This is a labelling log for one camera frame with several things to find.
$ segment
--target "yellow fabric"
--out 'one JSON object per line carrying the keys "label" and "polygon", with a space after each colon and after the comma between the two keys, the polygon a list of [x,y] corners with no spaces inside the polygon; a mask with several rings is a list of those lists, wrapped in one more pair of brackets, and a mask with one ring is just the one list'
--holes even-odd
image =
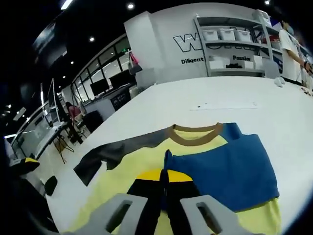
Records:
{"label": "yellow fabric", "polygon": [[280,234],[281,219],[277,198],[253,209],[237,212],[239,223],[252,233]]}
{"label": "yellow fabric", "polygon": [[[206,135],[208,132],[188,133],[176,131],[176,133],[184,139],[193,140]],[[170,149],[174,155],[179,156],[201,153],[226,143],[227,141],[221,136],[217,136],[209,143],[199,146],[183,146],[171,139],[166,139],[157,147],[144,147],[127,154],[115,169],[107,170],[99,176],[92,189],[93,192],[85,206],[80,209],[79,215],[69,231],[74,232],[84,226],[89,220],[90,213],[117,193],[127,193],[136,177],[142,172],[163,168],[166,150]],[[251,232],[271,235],[277,234],[280,228],[280,216],[276,200],[264,204],[261,208],[242,211],[237,215],[241,225]],[[169,219],[164,212],[160,215],[155,234],[173,234]]]}

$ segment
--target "ceiling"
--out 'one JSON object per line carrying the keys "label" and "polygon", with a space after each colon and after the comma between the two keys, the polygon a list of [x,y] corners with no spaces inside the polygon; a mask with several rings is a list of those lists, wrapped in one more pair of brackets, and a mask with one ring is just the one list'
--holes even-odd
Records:
{"label": "ceiling", "polygon": [[[40,104],[40,83],[44,83],[47,91],[51,79],[55,79],[56,87],[61,86],[59,91],[70,84],[83,66],[108,43],[125,33],[123,23],[135,15],[149,11],[151,13],[188,3],[206,2],[197,0],[73,0],[70,6],[61,11],[61,5],[65,0],[32,0],[6,2],[7,19],[4,30],[6,34],[5,48],[8,50],[2,55],[8,62],[5,69],[5,103],[12,104],[19,110],[27,107],[27,115],[30,115]],[[135,3],[132,11],[127,10],[129,2]],[[266,6],[264,0],[222,0],[214,2],[225,2],[243,5],[250,8],[262,9],[272,16],[277,16],[278,7]],[[295,13],[296,6],[284,9],[284,12]],[[67,48],[67,54],[48,68],[43,63],[35,64],[36,53],[32,45],[38,35],[49,23],[55,22],[55,27],[62,35],[63,42]],[[27,102],[22,98],[19,87],[21,84],[29,87]]]}

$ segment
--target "t-shirt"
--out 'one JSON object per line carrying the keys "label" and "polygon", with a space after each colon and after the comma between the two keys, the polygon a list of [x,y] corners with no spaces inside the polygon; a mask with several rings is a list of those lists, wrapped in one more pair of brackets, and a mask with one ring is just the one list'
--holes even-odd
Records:
{"label": "t-shirt", "polygon": [[201,195],[235,212],[279,196],[273,167],[256,134],[202,153],[175,156],[168,150],[164,169],[190,176]]}
{"label": "t-shirt", "polygon": [[296,40],[291,37],[284,29],[279,31],[279,40],[283,49],[283,77],[301,83],[302,78],[300,64],[292,59],[286,51],[291,50],[297,56],[299,56]]}
{"label": "t-shirt", "polygon": [[[176,156],[206,152],[243,134],[235,123],[216,124],[210,127],[186,128],[174,125],[141,137],[105,144],[88,153],[80,163],[80,169],[88,170],[88,159],[101,158],[111,162],[112,170],[99,175],[93,192],[70,231],[84,226],[90,214],[117,193],[127,193],[138,175],[164,167],[165,152],[170,149]],[[280,215],[277,199],[255,205],[237,213],[240,224],[253,233],[277,234]],[[156,226],[156,235],[173,234],[166,213],[162,212]]]}

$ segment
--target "shelving unit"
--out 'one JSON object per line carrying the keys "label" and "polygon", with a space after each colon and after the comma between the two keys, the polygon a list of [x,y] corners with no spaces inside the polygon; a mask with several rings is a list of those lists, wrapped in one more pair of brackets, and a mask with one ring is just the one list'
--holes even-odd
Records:
{"label": "shelving unit", "polygon": [[211,72],[249,72],[249,73],[264,73],[264,70],[255,70],[255,69],[233,69],[233,68],[225,68],[225,69],[213,69]]}
{"label": "shelving unit", "polygon": [[[252,42],[241,42],[241,41],[224,41],[224,40],[218,40],[218,41],[206,41],[206,46],[217,46],[217,45],[238,45],[241,47],[256,47],[260,49],[268,49],[268,46],[265,44],[259,44],[259,43],[252,43]],[[282,52],[278,49],[272,48],[273,52],[281,54]]]}
{"label": "shelving unit", "polygon": [[[194,18],[194,22],[197,28],[197,32],[199,34],[199,39],[202,45],[202,51],[205,59],[205,66],[207,70],[207,75],[211,76],[212,72],[247,72],[247,73],[264,73],[262,70],[251,70],[251,69],[216,69],[211,70],[208,66],[209,61],[209,54],[207,51],[207,47],[209,46],[218,46],[218,45],[237,45],[241,47],[252,47],[255,48],[255,50],[259,53],[260,50],[266,50],[268,51],[270,60],[274,60],[273,52],[275,53],[282,53],[280,50],[274,49],[271,47],[271,43],[269,40],[269,34],[277,35],[279,32],[271,27],[266,26],[264,20],[263,22],[258,22],[255,20],[250,19],[243,19],[243,18],[233,18],[233,17],[199,17],[196,16]],[[267,44],[259,44],[256,42],[240,42],[240,41],[206,41],[203,37],[202,28],[206,26],[236,26],[236,27],[242,27],[249,29],[251,32],[251,36],[253,40],[256,40],[256,36],[254,33],[254,30],[262,30],[265,34],[265,38],[267,41]]]}

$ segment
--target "desk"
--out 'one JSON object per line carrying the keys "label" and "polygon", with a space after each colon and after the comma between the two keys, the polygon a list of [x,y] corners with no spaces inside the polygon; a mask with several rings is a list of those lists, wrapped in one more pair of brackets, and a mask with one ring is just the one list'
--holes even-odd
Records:
{"label": "desk", "polygon": [[[237,103],[233,109],[191,111],[206,102]],[[256,102],[257,108],[246,108]],[[313,185],[313,98],[300,87],[256,77],[204,77],[154,85],[109,117],[79,147],[57,175],[58,185],[47,201],[60,232],[68,229],[84,205],[103,164],[88,187],[73,168],[91,149],[143,135],[173,123],[200,127],[236,122],[242,133],[259,135],[275,170],[280,192],[282,231],[301,212]]]}
{"label": "desk", "polygon": [[40,156],[43,154],[45,149],[50,145],[55,138],[67,127],[66,122],[61,122],[58,126],[53,126],[49,132],[45,135],[45,137],[40,141],[39,145],[36,149],[35,159],[38,160]]}

